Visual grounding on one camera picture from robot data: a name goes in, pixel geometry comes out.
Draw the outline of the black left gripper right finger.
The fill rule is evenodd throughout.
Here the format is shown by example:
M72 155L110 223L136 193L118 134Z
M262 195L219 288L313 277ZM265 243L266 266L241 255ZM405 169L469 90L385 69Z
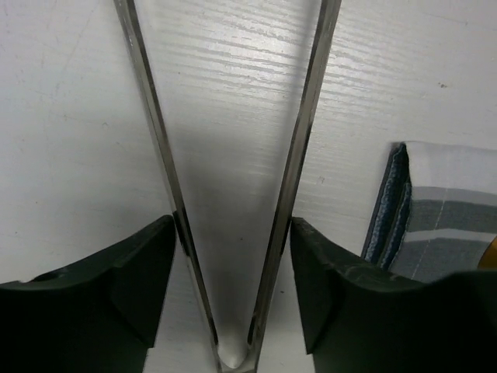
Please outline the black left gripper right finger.
M290 253L317 372L494 372L496 273L424 284L336 245L303 218Z

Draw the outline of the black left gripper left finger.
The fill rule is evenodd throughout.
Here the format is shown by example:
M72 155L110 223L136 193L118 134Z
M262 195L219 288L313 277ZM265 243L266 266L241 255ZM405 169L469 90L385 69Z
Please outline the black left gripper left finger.
M3 372L141 372L176 247L165 215L31 281L1 286Z

